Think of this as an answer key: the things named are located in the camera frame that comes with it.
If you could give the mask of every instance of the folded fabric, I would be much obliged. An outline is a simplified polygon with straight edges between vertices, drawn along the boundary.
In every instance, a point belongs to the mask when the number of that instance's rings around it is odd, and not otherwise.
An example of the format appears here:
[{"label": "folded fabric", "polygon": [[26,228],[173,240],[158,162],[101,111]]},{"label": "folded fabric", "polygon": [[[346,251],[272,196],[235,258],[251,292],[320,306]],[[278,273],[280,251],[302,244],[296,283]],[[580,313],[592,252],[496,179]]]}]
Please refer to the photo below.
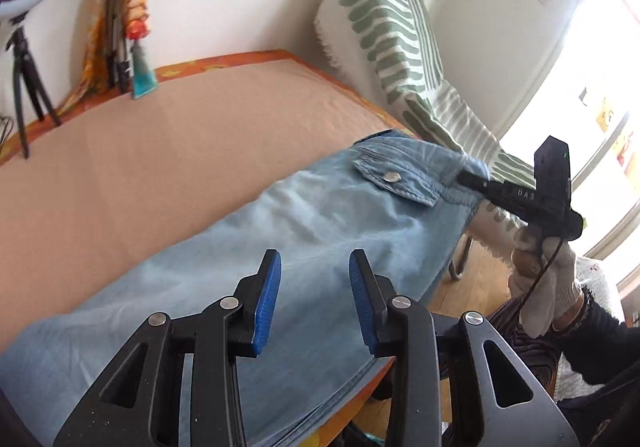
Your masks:
[{"label": "folded fabric", "polygon": [[[276,182],[201,234],[133,268],[69,315],[25,329],[0,357],[0,387],[44,446],[127,338],[156,311],[199,313],[282,255],[269,342],[238,359],[249,445],[287,446],[324,423],[379,372],[362,341],[348,260],[419,299],[446,269],[480,196],[455,183],[481,162],[398,131],[375,135]],[[190,398],[190,364],[182,400]],[[188,445],[187,405],[180,444]]]},{"label": "folded fabric", "polygon": [[462,146],[464,152],[482,160],[491,168],[494,180],[506,180],[536,188],[533,167],[500,147],[498,139],[460,98],[456,88],[443,80],[441,85],[430,91],[427,96],[437,120]]},{"label": "folded fabric", "polygon": [[462,150],[428,100],[442,81],[442,62],[422,0],[322,0],[316,31],[362,96],[423,140]]}]

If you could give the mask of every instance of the tripod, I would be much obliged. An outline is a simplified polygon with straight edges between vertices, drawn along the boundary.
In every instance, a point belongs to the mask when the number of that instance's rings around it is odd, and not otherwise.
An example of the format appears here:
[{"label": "tripod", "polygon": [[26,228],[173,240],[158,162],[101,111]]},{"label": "tripod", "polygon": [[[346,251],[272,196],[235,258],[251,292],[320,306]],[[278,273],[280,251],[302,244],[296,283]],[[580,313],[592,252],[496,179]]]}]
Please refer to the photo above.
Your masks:
[{"label": "tripod", "polygon": [[18,122],[18,131],[20,133],[20,143],[22,144],[22,154],[27,159],[29,157],[29,143],[27,142],[27,133],[24,127],[24,115],[22,113],[22,88],[20,85],[20,76],[24,81],[24,85],[27,88],[29,97],[31,99],[31,105],[41,122],[44,121],[44,113],[42,107],[38,101],[38,95],[42,103],[49,112],[53,122],[56,125],[62,125],[56,110],[51,105],[51,100],[47,94],[47,90],[44,88],[38,69],[29,51],[29,44],[24,35],[24,28],[21,26],[26,14],[22,14],[11,20],[11,23],[17,28],[14,34],[11,35],[9,42],[6,45],[8,50],[11,46],[14,47],[14,101],[15,101],[15,118]]}]

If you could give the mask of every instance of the blue gripper pad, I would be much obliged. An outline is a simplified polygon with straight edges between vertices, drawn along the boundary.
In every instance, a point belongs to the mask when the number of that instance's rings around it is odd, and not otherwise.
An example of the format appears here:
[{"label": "blue gripper pad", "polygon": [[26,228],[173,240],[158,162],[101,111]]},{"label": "blue gripper pad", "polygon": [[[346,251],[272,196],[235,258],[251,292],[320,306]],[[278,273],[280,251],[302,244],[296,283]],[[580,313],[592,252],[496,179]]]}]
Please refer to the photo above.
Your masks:
[{"label": "blue gripper pad", "polygon": [[256,355],[260,355],[262,348],[269,338],[269,329],[271,328],[271,319],[273,318],[273,309],[276,305],[278,297],[278,288],[280,288],[280,276],[282,275],[282,260],[280,253],[276,252],[271,259],[267,277],[262,285],[260,299],[255,307],[254,314],[254,338],[251,346]]},{"label": "blue gripper pad", "polygon": [[374,327],[373,307],[371,306],[367,288],[362,278],[362,272],[360,271],[354,252],[351,252],[349,257],[349,281],[351,283],[351,291],[353,292],[353,300],[356,303],[362,339],[369,347],[370,353],[375,355],[378,349],[378,336],[376,335],[376,329]]}]

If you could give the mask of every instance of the window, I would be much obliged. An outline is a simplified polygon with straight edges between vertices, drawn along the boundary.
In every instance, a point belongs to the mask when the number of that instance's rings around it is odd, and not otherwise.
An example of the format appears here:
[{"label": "window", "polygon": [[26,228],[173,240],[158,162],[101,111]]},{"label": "window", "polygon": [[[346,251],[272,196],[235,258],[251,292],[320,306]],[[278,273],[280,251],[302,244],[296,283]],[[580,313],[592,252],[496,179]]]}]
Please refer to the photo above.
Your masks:
[{"label": "window", "polygon": [[[572,205],[586,219],[572,247],[610,256],[616,282],[640,265],[639,70],[640,22],[628,1],[583,0],[551,71],[500,141],[529,163],[550,134],[569,144]],[[636,244],[613,253],[625,239]]]}]

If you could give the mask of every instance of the mattress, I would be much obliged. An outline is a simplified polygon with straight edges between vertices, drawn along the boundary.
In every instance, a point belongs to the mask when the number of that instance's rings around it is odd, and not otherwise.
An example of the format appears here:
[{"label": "mattress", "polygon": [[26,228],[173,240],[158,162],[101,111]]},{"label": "mattress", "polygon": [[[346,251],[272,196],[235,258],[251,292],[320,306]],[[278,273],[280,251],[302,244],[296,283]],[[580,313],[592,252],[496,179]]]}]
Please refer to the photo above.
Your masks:
[{"label": "mattress", "polygon": [[[274,181],[399,125],[285,52],[158,74],[165,83],[139,100],[93,97],[60,128],[32,126],[31,158],[0,167],[0,348]],[[312,442],[328,443],[375,385]]]}]

